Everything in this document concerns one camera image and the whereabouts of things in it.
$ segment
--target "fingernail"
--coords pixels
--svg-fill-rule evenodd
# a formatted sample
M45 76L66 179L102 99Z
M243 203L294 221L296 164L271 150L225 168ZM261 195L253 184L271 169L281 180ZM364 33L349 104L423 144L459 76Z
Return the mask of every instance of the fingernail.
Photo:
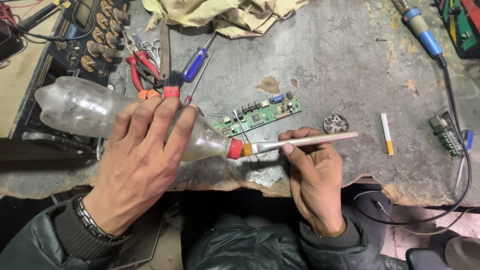
M282 146L282 150L285 152L285 154L290 154L293 151L294 147L293 144L291 143L286 143Z

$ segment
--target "jacket sleeve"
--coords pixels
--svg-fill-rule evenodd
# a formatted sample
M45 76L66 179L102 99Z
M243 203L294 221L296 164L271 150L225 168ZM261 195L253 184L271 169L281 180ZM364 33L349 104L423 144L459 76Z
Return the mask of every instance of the jacket sleeve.
M105 269L120 245L95 238L73 208L76 197L36 215L0 254L0 269Z
M343 216L345 231L338 237L315 235L310 226L301 223L301 245L312 269L385 270L380 251L368 245L366 232L349 217Z

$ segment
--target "circuit board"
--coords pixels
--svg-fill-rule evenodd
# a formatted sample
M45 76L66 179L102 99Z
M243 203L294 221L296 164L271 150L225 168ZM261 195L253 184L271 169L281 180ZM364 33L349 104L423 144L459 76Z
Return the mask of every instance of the circuit board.
M464 150L460 141L460 135L453 127L447 111L441 116L437 115L430 118L428 123L433 129L433 135L438 138L448 157L453 158L463 154Z
M254 101L243 105L240 110L236 110L240 124L245 132L280 120L292 114L302 111L302 106L291 92L286 94L276 94L270 99L263 102ZM241 129L239 120L232 112L223 117L222 120L212 123L213 127L217 128L223 135L232 137L239 135Z

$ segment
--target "workbench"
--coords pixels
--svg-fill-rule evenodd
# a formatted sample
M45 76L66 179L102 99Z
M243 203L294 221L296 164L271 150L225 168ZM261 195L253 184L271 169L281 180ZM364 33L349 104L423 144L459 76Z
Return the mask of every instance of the workbench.
M478 131L480 61L458 58L437 9L430 3L414 0L411 4L420 7L445 51L460 126ZM141 1L132 1L129 12L132 20L126 29L130 34L138 33L144 41L159 38L159 27L144 32L150 16ZM207 27L171 27L172 68L181 71L210 33ZM256 86L271 76L280 93L295 93L303 112L248 131L251 142L274 141L279 133L302 126L322 129L324 118L338 113L348 120L350 131L359 133L358 138L333 143L343 158L343 186L369 176L400 205L452 204L460 196L461 190L453 192L460 158L446 156L427 123L428 118L449 110L443 76L389 0L311 1L277 21L262 37L230 40L217 36L211 48L216 51L193 102L212 122L241 105L268 99L272 94ZM120 52L121 57L127 54L127 50ZM24 62L28 55L26 51L11 60ZM121 91L119 75L125 79L126 95L136 96L125 61L112 76L116 91ZM181 100L192 85L183 85ZM8 91L14 89L21 92L23 88L12 82ZM393 156L386 152L381 113L389 120ZM464 202L467 206L480 206L479 146L480 140L474 140L470 155L473 186ZM276 152L258 155L258 159L261 167L255 156L252 161L212 157L182 162L169 191L246 187L261 190L265 196L290 196L287 160ZM95 184L97 165L86 159L4 163L0 193L42 198ZM463 190L466 173L462 179Z

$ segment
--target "hand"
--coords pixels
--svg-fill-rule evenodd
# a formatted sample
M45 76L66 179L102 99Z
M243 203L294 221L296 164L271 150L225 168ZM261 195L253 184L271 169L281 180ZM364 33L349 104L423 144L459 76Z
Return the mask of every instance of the hand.
M317 129L303 127L278 136L279 141L322 135ZM285 144L281 154L290 164L290 189L300 214L321 236L339 236L345 230L340 189L342 158L329 143L296 147Z
M198 115L195 105L187 106L165 143L181 106L178 98L151 97L117 115L95 187L83 199L86 210L105 232L122 235L175 179Z

